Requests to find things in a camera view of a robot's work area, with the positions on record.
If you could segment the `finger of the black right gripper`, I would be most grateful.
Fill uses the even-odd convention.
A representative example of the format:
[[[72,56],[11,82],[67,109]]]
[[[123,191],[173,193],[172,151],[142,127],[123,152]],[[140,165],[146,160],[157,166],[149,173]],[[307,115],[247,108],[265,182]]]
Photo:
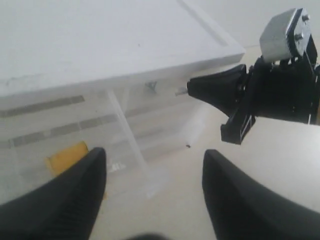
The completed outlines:
[[[245,94],[247,77],[246,65],[239,64],[226,71],[190,79],[187,92],[189,96],[214,106],[229,117]]]

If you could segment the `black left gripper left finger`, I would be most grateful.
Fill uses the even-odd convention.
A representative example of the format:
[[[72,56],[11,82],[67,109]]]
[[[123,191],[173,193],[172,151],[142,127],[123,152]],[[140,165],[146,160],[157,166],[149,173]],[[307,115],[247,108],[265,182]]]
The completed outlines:
[[[41,187],[0,207],[2,240],[87,240],[104,198],[106,151],[93,148]]]

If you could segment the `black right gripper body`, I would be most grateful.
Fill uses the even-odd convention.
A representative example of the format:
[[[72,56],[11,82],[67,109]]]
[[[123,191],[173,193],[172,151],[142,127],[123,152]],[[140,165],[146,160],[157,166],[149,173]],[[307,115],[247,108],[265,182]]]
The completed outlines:
[[[258,58],[249,71],[244,97],[221,125],[223,142],[240,145],[257,117],[316,125],[320,67],[307,56],[279,65]]]

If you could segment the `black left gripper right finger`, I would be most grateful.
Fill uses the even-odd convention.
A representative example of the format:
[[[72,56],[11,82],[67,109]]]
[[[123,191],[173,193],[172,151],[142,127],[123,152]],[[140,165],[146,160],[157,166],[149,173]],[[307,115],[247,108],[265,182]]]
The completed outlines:
[[[202,189],[218,240],[318,240],[320,214],[255,181],[215,149],[204,153]]]

